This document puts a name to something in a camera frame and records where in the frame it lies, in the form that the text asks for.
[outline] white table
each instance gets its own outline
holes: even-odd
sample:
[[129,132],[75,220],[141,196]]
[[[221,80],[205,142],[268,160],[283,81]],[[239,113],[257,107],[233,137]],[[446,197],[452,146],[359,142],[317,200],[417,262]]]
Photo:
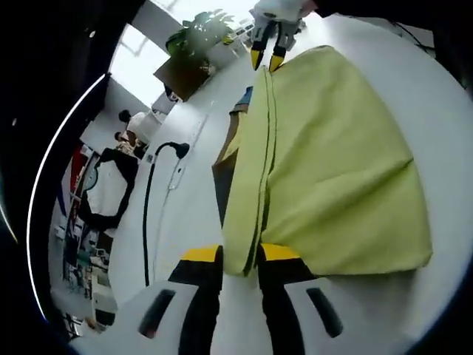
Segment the white table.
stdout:
[[92,274],[92,314],[95,310],[115,313],[117,304],[113,297],[112,289],[102,285],[97,274]]
[[[387,103],[416,159],[432,229],[429,265],[410,275],[331,279],[354,297],[366,319],[388,324],[415,342],[452,298],[472,256],[473,103],[434,59],[387,30],[351,18],[322,20],[315,14],[307,25],[287,58],[311,47],[334,46]],[[209,113],[180,185],[170,192],[164,209],[176,157],[166,149],[158,159],[148,219],[149,262],[152,268],[156,255],[156,280],[166,279],[187,249],[222,243],[211,164],[225,140],[228,112],[254,77],[249,57],[238,60],[188,103],[177,105],[150,147],[154,151],[165,141],[191,140]],[[109,277],[119,307],[144,288],[141,218],[148,173],[149,165],[142,163],[110,258]],[[225,276],[212,353],[270,350],[256,281]]]

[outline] person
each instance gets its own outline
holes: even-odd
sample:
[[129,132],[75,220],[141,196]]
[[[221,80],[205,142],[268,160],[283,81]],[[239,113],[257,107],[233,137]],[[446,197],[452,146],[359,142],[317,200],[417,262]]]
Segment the person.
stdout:
[[115,139],[117,139],[117,141],[118,141],[118,144],[115,147],[116,150],[118,150],[119,152],[122,152],[124,154],[130,155],[132,157],[135,156],[135,147],[132,146],[125,138],[123,138],[121,136],[117,136],[117,134],[115,134]]
[[302,7],[302,17],[313,11],[321,17],[340,13],[385,18],[392,23],[431,30],[437,61],[473,93],[473,45],[468,36],[473,28],[470,9],[467,1],[460,0],[448,3],[427,0],[307,0]]
[[124,141],[126,141],[126,139],[122,137],[121,132],[115,132],[115,140],[116,140],[117,142],[124,142]]
[[125,109],[118,114],[118,118],[120,121],[127,124],[125,139],[127,139],[132,146],[137,146],[137,140],[144,143],[146,146],[149,145],[160,126],[160,123],[152,113],[139,112],[132,116],[130,112]]

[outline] wall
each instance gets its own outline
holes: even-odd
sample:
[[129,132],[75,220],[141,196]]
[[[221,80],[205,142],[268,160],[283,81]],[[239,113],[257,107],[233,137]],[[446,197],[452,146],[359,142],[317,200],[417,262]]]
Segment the wall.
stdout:
[[[417,41],[406,31],[401,29],[398,26],[391,24],[384,18],[368,18],[368,17],[357,17],[358,20],[362,20],[364,22],[369,22],[379,27],[386,28],[387,30],[394,32],[396,35],[401,35],[401,37],[405,38],[407,41],[412,42],[413,44],[418,44]],[[434,36],[432,31],[424,30],[422,28],[417,28],[413,26],[408,26],[406,24],[402,24],[408,31],[410,31],[420,43],[424,46],[434,47]]]
[[172,102],[171,100],[168,99],[166,96],[166,93],[163,92],[161,96],[156,100],[156,102],[153,104],[152,108],[156,109],[159,112],[164,113],[165,115],[168,115],[172,108],[175,106],[175,102]]
[[140,8],[132,26],[164,51],[169,36],[183,28],[168,12],[150,1],[145,2]]
[[109,81],[109,87],[107,88],[107,91],[106,91],[105,111],[110,116],[117,118],[116,121],[118,121],[118,113],[124,109],[129,110],[132,115],[138,112],[149,111],[149,107],[146,106],[140,100],[138,100],[136,96],[131,94],[130,91],[125,89],[125,87],[119,84],[114,79],[114,76],[112,74],[112,77],[110,78],[110,81]]
[[257,2],[258,0],[177,0],[172,5],[170,12],[178,21],[191,21],[196,14],[203,11],[223,9],[224,12],[235,16],[235,20],[239,21],[250,16],[248,12]]
[[92,301],[82,294],[76,294],[68,289],[67,282],[51,287],[51,296],[58,309],[79,319],[93,317]]
[[151,107],[164,92],[164,85],[154,72],[168,59],[167,52],[133,26],[126,25],[109,71],[115,82]]
[[107,111],[102,111],[86,128],[81,140],[96,152],[102,153],[105,148],[117,145],[114,134],[125,128],[126,125],[118,120],[118,114],[110,115]]

